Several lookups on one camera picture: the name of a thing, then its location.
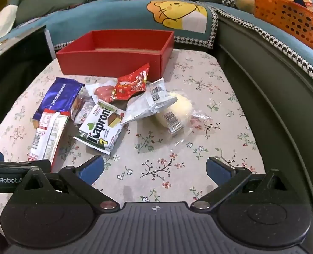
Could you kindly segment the Kapron wafer packet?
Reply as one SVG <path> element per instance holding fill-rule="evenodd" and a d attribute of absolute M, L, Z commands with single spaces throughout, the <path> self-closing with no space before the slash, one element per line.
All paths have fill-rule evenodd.
<path fill-rule="evenodd" d="M 122 118 L 125 111 L 104 101 L 99 101 L 88 114 L 79 128 L 79 134 L 74 136 L 88 147 L 110 155 L 115 141 L 122 131 Z"/>

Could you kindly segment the red white snack packet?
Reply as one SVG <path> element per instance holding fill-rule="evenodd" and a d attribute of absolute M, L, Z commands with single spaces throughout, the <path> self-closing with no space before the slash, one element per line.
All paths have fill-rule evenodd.
<path fill-rule="evenodd" d="M 64 128 L 70 118 L 69 112 L 45 109 L 36 129 L 28 161 L 49 160 L 53 165 Z"/>

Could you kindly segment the orange pastry clear wrapper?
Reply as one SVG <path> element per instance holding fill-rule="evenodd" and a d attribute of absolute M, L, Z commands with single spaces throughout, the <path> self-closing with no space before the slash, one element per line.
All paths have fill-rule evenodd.
<path fill-rule="evenodd" d="M 95 106 L 93 98 L 85 87 L 81 89 L 78 98 L 78 106 L 72 117 L 75 126 L 81 125 Z"/>

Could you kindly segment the round cake clear wrapper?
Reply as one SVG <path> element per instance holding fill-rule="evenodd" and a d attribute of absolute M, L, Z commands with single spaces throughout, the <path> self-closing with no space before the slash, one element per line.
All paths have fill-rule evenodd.
<path fill-rule="evenodd" d="M 182 132 L 188 134 L 195 129 L 203 130 L 204 125 L 213 123 L 211 117 L 202 112 L 184 92 L 173 91 L 169 95 L 177 101 L 158 112 L 155 119 L 171 136 Z"/>

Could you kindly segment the blue wafer biscuit pack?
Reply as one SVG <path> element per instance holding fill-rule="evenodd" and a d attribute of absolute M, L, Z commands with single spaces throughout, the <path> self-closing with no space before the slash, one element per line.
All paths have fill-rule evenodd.
<path fill-rule="evenodd" d="M 83 83 L 74 79 L 57 77 L 34 113 L 33 119 L 40 120 L 45 109 L 57 112 L 71 112 L 72 106 L 84 86 Z"/>

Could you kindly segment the pink sausage balls packet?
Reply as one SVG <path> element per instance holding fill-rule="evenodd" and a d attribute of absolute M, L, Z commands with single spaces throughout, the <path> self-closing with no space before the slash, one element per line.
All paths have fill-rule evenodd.
<path fill-rule="evenodd" d="M 107 81 L 105 83 L 87 84 L 85 88 L 95 103 L 100 100 L 110 103 L 110 96 L 116 84 L 116 81 Z"/>

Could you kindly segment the red Trolli gummy bag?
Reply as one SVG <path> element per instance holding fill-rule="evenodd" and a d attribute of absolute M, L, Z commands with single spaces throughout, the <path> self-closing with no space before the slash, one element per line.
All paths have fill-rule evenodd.
<path fill-rule="evenodd" d="M 136 71 L 121 76 L 117 79 L 109 101 L 129 100 L 133 95 L 144 92 L 147 86 L 147 77 L 149 73 L 149 64 L 145 64 Z"/>

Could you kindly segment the white green snack pouch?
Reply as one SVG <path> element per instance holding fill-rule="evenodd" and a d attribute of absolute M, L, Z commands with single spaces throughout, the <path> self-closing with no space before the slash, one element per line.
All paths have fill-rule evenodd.
<path fill-rule="evenodd" d="M 176 101 L 177 97 L 167 92 L 164 78 L 161 78 L 148 84 L 143 94 L 130 98 L 121 122 L 127 124 L 155 115 Z"/>

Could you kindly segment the red cardboard box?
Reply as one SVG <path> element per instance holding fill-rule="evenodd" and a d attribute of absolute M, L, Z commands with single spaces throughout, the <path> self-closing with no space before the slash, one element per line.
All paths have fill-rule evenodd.
<path fill-rule="evenodd" d="M 149 64 L 148 81 L 153 82 L 163 77 L 173 47 L 170 30 L 94 30 L 56 56 L 65 75 L 118 78 Z"/>

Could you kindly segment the white pillow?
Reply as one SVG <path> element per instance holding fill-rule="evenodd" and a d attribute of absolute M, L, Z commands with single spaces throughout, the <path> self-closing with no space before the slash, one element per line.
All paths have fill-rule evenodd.
<path fill-rule="evenodd" d="M 17 5 L 8 5 L 0 11 L 0 38 L 8 34 L 15 22 Z"/>

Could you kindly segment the teal lion sofa cover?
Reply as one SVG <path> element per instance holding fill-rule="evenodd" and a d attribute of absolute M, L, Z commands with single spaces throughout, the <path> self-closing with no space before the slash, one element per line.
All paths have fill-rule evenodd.
<path fill-rule="evenodd" d="M 43 25 L 50 31 L 55 50 L 67 46 L 92 30 L 165 29 L 161 23 L 155 21 L 153 14 L 148 11 L 148 3 L 148 0 L 89 2 L 18 25 L 0 38 L 0 42 Z M 200 5 L 208 12 L 206 31 L 197 33 L 174 29 L 177 43 L 212 48 L 217 36 L 218 22 L 227 19 L 236 25 L 255 31 L 313 79 L 313 50 L 292 35 L 241 10 L 213 2 L 202 2 Z"/>

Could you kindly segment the orange plastic basket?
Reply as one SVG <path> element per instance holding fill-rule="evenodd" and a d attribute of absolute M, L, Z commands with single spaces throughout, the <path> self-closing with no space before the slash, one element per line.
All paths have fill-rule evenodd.
<path fill-rule="evenodd" d="M 255 0 L 254 16 L 313 49 L 313 11 L 289 0 Z"/>

